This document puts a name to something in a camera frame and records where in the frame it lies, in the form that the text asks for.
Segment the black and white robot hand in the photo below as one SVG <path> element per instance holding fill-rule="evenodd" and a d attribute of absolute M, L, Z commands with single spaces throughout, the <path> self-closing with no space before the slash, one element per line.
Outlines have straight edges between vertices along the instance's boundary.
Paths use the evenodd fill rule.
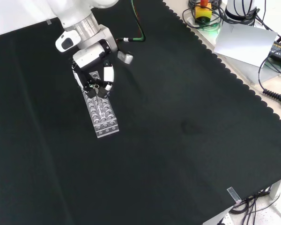
<path fill-rule="evenodd" d="M 89 98 L 96 96 L 107 98 L 114 83 L 114 68 L 107 59 L 111 53 L 108 44 L 96 43 L 91 47 L 78 51 L 73 56 L 72 70 L 74 77 Z M 103 63 L 103 79 L 94 78 L 89 70 Z"/>

